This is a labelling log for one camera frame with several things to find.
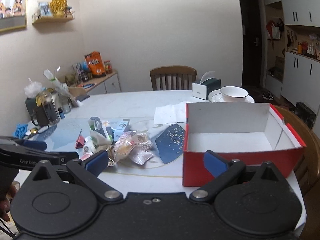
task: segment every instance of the shoe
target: shoe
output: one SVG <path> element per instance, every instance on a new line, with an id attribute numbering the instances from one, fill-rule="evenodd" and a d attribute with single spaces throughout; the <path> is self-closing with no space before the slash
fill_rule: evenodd
<path id="1" fill-rule="evenodd" d="M 264 100 L 273 100 L 273 95 L 268 91 L 268 93 L 263 93 L 262 97 Z"/>

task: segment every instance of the blue glove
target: blue glove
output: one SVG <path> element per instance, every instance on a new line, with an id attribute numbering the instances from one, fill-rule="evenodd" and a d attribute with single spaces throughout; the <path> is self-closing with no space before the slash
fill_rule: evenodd
<path id="1" fill-rule="evenodd" d="M 16 131 L 12 134 L 12 136 L 17 137 L 19 139 L 22 139 L 26 132 L 28 131 L 28 125 L 27 124 L 17 124 Z"/>

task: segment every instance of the red box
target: red box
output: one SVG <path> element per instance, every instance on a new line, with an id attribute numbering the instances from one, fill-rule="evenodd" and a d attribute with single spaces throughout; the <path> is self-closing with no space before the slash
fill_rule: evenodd
<path id="1" fill-rule="evenodd" d="M 184 187 L 201 187 L 213 179 L 203 163 L 207 150 L 247 165 L 272 161 L 288 177 L 306 146 L 270 104 L 189 103 L 186 108 Z"/>

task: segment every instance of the golden decoration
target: golden decoration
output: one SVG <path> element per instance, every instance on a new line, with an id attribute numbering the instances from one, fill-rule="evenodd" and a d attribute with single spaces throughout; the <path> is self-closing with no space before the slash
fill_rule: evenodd
<path id="1" fill-rule="evenodd" d="M 67 0 L 52 0 L 50 10 L 54 16 L 64 17 L 67 9 Z"/>

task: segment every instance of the black cable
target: black cable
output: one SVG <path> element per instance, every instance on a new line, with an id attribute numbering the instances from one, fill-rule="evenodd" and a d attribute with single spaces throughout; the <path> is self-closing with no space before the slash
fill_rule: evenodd
<path id="1" fill-rule="evenodd" d="M 1 223 L 5 226 L 5 228 L 11 233 L 14 235 L 14 233 L 12 233 L 12 231 L 7 227 L 7 225 L 2 221 L 2 219 L 0 218 L 1 220 Z"/>
<path id="2" fill-rule="evenodd" d="M 4 230 L 4 228 L 2 228 L 2 227 L 0 227 L 0 230 L 1 230 L 2 232 L 4 232 L 5 234 L 7 234 L 8 236 L 10 236 L 12 239 L 14 239 L 14 238 L 16 237 L 15 235 L 13 235 L 13 234 L 7 232 L 6 230 Z"/>

